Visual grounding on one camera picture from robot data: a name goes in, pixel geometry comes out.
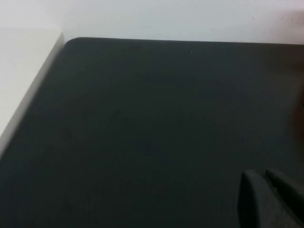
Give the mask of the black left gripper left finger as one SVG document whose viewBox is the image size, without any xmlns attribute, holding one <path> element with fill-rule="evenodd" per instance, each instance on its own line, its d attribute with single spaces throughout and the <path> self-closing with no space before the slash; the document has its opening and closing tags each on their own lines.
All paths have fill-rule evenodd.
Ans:
<svg viewBox="0 0 304 228">
<path fill-rule="evenodd" d="M 265 173 L 245 170 L 241 174 L 237 203 L 242 228 L 302 228 L 301 221 L 271 186 Z"/>
</svg>

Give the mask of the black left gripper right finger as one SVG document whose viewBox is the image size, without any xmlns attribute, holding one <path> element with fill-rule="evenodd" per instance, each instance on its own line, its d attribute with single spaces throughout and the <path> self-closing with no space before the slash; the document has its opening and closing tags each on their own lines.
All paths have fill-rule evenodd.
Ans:
<svg viewBox="0 0 304 228">
<path fill-rule="evenodd" d="M 303 221 L 304 184 L 290 178 L 277 169 L 267 169 L 265 175 L 287 207 L 298 219 Z"/>
</svg>

